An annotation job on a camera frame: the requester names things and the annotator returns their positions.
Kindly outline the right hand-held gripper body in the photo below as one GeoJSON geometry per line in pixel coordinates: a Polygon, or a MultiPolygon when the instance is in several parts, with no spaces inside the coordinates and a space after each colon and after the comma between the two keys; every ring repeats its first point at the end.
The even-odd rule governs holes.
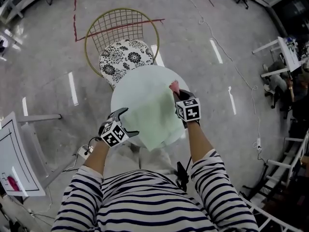
{"type": "Polygon", "coordinates": [[[201,107],[199,98],[195,96],[194,99],[180,101],[175,103],[176,115],[183,122],[183,126],[186,129],[188,122],[197,122],[201,119],[201,107]]]}

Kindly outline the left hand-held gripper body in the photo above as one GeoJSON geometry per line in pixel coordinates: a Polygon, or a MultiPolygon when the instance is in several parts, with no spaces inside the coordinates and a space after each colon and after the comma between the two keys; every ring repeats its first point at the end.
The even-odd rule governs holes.
{"type": "Polygon", "coordinates": [[[109,147],[117,146],[129,139],[115,113],[111,113],[101,124],[98,135],[109,147]]]}

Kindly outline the pink small object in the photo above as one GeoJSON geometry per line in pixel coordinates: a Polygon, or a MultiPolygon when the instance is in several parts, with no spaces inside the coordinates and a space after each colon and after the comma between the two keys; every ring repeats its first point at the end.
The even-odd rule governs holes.
{"type": "Polygon", "coordinates": [[[180,88],[179,88],[179,82],[177,80],[174,80],[170,85],[169,88],[172,90],[172,92],[176,93],[177,95],[180,94],[180,88]]]}

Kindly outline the person's left forearm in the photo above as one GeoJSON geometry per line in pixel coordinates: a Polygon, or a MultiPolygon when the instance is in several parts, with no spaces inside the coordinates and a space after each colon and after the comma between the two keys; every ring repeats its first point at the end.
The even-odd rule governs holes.
{"type": "Polygon", "coordinates": [[[110,147],[104,141],[97,142],[94,150],[84,162],[84,166],[103,175],[109,149],[110,147]]]}

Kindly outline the person's right forearm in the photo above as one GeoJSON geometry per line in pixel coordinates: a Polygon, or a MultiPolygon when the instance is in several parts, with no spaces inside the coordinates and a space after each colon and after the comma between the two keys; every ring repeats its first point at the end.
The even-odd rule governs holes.
{"type": "Polygon", "coordinates": [[[206,138],[200,125],[193,121],[187,123],[189,145],[192,162],[195,163],[203,159],[209,152],[214,151],[214,147],[206,138]]]}

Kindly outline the floral seat cushion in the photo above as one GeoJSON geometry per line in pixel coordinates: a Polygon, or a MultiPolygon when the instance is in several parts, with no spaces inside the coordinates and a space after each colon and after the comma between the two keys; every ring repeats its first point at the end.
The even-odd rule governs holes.
{"type": "Polygon", "coordinates": [[[131,70],[151,65],[154,56],[141,40],[120,40],[107,46],[99,57],[99,69],[103,78],[115,87],[131,70]]]}

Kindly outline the striped long-sleeve shirt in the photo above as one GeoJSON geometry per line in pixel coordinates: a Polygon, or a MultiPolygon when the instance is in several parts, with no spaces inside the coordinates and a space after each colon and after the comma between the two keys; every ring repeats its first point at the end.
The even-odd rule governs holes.
{"type": "Polygon", "coordinates": [[[113,177],[82,166],[64,192],[54,232],[258,232],[220,155],[191,169],[200,201],[166,176],[134,170],[113,177]]]}

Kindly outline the white power strip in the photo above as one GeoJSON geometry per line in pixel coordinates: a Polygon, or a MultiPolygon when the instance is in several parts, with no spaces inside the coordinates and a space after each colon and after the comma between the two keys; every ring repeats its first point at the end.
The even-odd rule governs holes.
{"type": "Polygon", "coordinates": [[[258,137],[256,139],[256,141],[253,143],[252,147],[255,148],[258,152],[261,152],[262,147],[261,147],[261,138],[260,137],[258,137]]]}

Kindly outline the red floor tape line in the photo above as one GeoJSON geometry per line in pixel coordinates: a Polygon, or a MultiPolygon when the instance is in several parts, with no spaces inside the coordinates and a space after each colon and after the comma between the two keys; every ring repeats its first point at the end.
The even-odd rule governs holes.
{"type": "MultiPolygon", "coordinates": [[[[75,42],[81,41],[83,39],[85,39],[86,37],[82,37],[82,38],[78,38],[78,34],[77,34],[77,28],[76,28],[76,8],[77,8],[77,0],[74,0],[74,9],[73,9],[73,32],[74,32],[74,39],[75,42]]],[[[166,20],[165,18],[160,18],[160,19],[149,19],[149,20],[145,20],[142,22],[138,22],[136,24],[145,24],[145,23],[150,23],[150,22],[160,22],[161,24],[163,24],[163,21],[166,20]]]]}

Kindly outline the white side table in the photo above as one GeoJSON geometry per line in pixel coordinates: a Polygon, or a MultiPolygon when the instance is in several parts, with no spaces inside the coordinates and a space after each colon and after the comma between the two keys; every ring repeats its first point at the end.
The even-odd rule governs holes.
{"type": "Polygon", "coordinates": [[[0,183],[9,196],[45,196],[51,170],[33,126],[34,122],[61,119],[60,114],[16,116],[0,121],[0,183]],[[13,177],[20,191],[14,191],[7,177],[13,177]]]}

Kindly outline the white work desk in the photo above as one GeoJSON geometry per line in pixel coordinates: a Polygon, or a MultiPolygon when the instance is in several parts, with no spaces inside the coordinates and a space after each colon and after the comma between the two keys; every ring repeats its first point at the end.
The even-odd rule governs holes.
{"type": "Polygon", "coordinates": [[[293,72],[296,69],[298,69],[301,66],[301,62],[298,60],[296,50],[292,45],[288,45],[286,41],[282,37],[278,37],[274,41],[271,41],[255,50],[252,51],[252,54],[258,53],[266,48],[269,48],[273,45],[277,44],[278,47],[275,47],[271,49],[271,51],[274,50],[281,50],[281,53],[283,54],[283,59],[285,60],[285,67],[276,71],[267,72],[261,75],[262,78],[273,76],[276,74],[280,74],[283,72],[293,72]]]}

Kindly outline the magenta object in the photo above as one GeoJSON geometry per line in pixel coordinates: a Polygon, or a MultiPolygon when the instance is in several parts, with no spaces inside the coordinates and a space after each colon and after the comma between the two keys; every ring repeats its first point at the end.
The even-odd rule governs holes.
{"type": "Polygon", "coordinates": [[[13,177],[8,176],[7,180],[8,180],[9,184],[11,185],[11,187],[13,188],[14,191],[20,191],[18,183],[16,182],[16,180],[13,177]]]}

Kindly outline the white metal storage rack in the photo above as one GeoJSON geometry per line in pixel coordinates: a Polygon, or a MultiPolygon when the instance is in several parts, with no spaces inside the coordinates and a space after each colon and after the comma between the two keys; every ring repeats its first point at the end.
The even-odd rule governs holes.
{"type": "Polygon", "coordinates": [[[5,0],[0,6],[0,21],[8,24],[15,16],[23,18],[22,11],[36,0],[5,0]]]}

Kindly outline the white frame shelf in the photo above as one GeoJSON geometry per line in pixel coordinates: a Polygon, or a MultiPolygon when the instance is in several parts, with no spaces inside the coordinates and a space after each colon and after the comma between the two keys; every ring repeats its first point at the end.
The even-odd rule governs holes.
{"type": "Polygon", "coordinates": [[[266,160],[262,179],[243,194],[261,232],[309,232],[309,130],[284,139],[280,160],[266,160]]]}

